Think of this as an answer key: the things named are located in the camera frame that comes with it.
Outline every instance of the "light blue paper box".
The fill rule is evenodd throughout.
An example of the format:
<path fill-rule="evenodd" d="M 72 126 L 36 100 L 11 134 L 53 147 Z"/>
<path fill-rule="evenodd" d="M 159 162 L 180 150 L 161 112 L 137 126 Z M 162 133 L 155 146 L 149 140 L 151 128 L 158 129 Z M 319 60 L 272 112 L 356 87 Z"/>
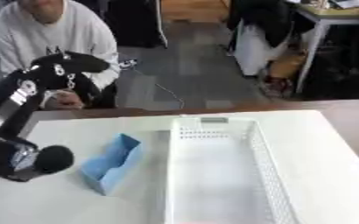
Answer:
<path fill-rule="evenodd" d="M 108 195 L 141 159 L 141 143 L 124 134 L 116 137 L 100 157 L 95 157 L 81 166 L 87 184 L 102 195 Z"/>

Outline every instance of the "desk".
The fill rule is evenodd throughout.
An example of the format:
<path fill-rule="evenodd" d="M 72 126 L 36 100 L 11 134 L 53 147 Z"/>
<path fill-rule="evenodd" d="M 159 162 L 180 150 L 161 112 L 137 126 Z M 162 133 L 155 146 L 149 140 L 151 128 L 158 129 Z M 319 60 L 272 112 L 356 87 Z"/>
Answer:
<path fill-rule="evenodd" d="M 142 109 L 101 109 L 76 111 L 41 111 L 36 112 L 26 125 L 26 135 L 38 121 L 109 118 L 122 116 L 165 116 L 180 114 L 213 114 L 271 110 L 319 110 L 334 126 L 348 145 L 359 156 L 359 101 L 298 101 L 270 105 L 243 104 L 229 109 L 185 109 L 177 111 L 146 111 Z"/>
<path fill-rule="evenodd" d="M 143 117 L 53 121 L 36 125 L 29 135 L 30 140 L 41 146 L 64 144 L 71 147 L 76 156 L 75 166 L 58 175 L 39 178 L 25 185 L 0 179 L 0 224 L 12 223 L 14 220 L 23 220 L 25 224 L 163 223 L 155 218 L 163 217 L 161 215 L 165 210 L 155 205 L 158 200 L 165 199 L 165 188 L 162 186 L 165 186 L 166 181 L 165 175 L 157 174 L 156 170 L 166 170 L 160 169 L 166 164 L 162 159 L 166 156 L 160 159 L 149 157 L 145 160 L 147 163 L 138 167 L 139 172 L 133 172 L 135 175 L 130 173 L 131 176 L 109 197 L 97 195 L 81 185 L 77 167 L 106 144 L 114 133 L 138 133 L 139 137 L 143 137 L 143 131 L 167 131 L 172 119 L 178 117 L 169 116 L 172 114 L 276 109 L 318 109 L 359 154 L 359 101 L 290 102 L 267 106 L 242 105 L 225 110 L 172 112 L 140 109 L 38 112 L 27 129 L 39 120 Z M 226 116 L 254 118 L 259 121 L 260 127 L 264 127 L 264 135 L 271 144 L 280 178 L 285 183 L 287 195 L 300 223 L 359 224 L 359 159 L 353 157 L 351 149 L 336 133 L 331 132 L 331 126 L 320 113 L 279 111 Z M 283 135 L 273 134 L 282 130 Z M 168 147 L 153 147 L 155 151 L 161 148 Z M 163 188 L 162 191 L 156 191 L 159 187 Z"/>
<path fill-rule="evenodd" d="M 297 93 L 301 93 L 314 56 L 322 39 L 327 35 L 331 25 L 359 25 L 359 8 L 348 10 L 317 10 L 312 6 L 298 4 L 297 12 L 315 22 L 314 35 L 308 47 L 308 56 L 299 75 Z"/>

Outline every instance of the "white plastic basket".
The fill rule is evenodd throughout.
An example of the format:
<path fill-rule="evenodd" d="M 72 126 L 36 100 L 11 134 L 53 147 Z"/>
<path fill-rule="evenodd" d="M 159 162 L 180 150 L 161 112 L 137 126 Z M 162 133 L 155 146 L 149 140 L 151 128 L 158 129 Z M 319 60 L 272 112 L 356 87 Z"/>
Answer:
<path fill-rule="evenodd" d="M 165 223 L 299 223 L 256 121 L 173 122 Z"/>

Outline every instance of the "floor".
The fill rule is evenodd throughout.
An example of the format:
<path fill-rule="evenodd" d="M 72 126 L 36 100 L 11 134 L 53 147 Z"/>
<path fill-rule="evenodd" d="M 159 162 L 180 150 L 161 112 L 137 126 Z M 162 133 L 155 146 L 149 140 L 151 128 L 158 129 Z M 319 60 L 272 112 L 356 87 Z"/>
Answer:
<path fill-rule="evenodd" d="M 236 104 L 268 103 L 256 81 L 241 75 L 234 58 L 221 44 L 229 40 L 223 24 L 171 23 L 165 26 L 168 49 L 122 48 L 122 59 L 137 58 L 137 71 L 123 71 L 117 103 L 122 108 L 150 110 L 230 108 Z"/>
<path fill-rule="evenodd" d="M 162 0 L 165 21 L 219 23 L 229 14 L 228 0 Z"/>

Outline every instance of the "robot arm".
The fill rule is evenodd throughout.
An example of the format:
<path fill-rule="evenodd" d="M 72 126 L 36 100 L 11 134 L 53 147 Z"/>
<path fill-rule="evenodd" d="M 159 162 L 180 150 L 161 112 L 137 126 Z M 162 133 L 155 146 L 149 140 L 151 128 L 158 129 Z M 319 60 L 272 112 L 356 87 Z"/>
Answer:
<path fill-rule="evenodd" d="M 59 53 L 36 59 L 26 70 L 0 80 L 0 178 L 25 182 L 71 166 L 73 153 L 62 146 L 42 150 L 18 138 L 31 114 L 39 109 L 43 95 L 59 78 L 82 72 L 100 73 L 109 64 L 90 55 Z"/>

